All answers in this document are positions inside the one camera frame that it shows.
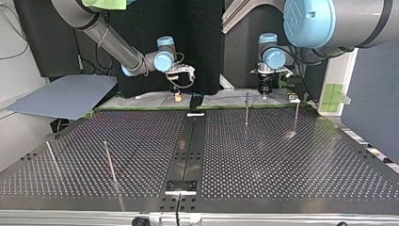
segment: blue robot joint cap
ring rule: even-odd
[[[259,44],[277,42],[278,36],[274,33],[264,33],[259,37]]]
[[[279,48],[270,48],[263,54],[263,62],[267,67],[278,70],[284,67],[287,62],[287,56]]]
[[[174,56],[168,51],[161,51],[156,54],[153,65],[159,72],[165,73],[173,66]]]
[[[158,44],[158,47],[174,45],[174,39],[171,36],[164,36],[159,38],[156,43]]]

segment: green cloth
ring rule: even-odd
[[[127,0],[83,0],[85,7],[96,7],[103,9],[126,9]]]

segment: metal post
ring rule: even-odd
[[[246,125],[248,125],[248,118],[249,118],[249,93],[247,92],[247,98],[246,98]]]
[[[299,105],[300,105],[300,103],[296,104],[295,121],[297,121],[297,120],[298,120],[298,114],[299,114]]]
[[[50,152],[51,158],[53,159],[53,161],[56,161],[56,156],[54,155],[53,148],[51,147],[50,142],[46,141],[46,145],[47,145],[47,149]]]
[[[114,182],[117,183],[118,181],[117,181],[117,176],[114,171],[114,164],[112,163],[111,153],[109,152],[108,142],[106,142],[106,141],[104,141],[104,148],[105,148],[106,156],[108,158],[109,168],[111,169],[112,178],[114,179]]]

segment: perforated metal table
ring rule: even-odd
[[[399,216],[399,175],[332,122],[269,108],[245,125],[245,114],[98,112],[51,143],[57,161],[43,146],[1,172],[0,209]],[[197,182],[197,195],[167,196],[170,181]]]

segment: white panel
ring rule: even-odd
[[[38,148],[51,133],[54,119],[13,112],[0,113],[0,171]]]
[[[13,2],[10,0],[0,0],[0,2],[13,6]],[[17,35],[3,12],[7,14],[17,29],[21,29],[18,18],[8,9],[1,7],[0,58],[19,54],[26,46],[26,42]],[[0,103],[34,91],[44,85],[45,81],[40,77],[30,49],[21,56],[0,60]]]
[[[353,70],[358,56],[359,49],[355,49],[352,53],[347,53],[343,56],[332,58],[327,65],[326,78],[323,84],[320,104],[323,102],[325,95],[325,88],[327,84],[343,84],[343,94],[348,92],[349,84],[352,78]],[[343,106],[340,105],[338,113],[320,112],[322,116],[341,116],[343,114]]]

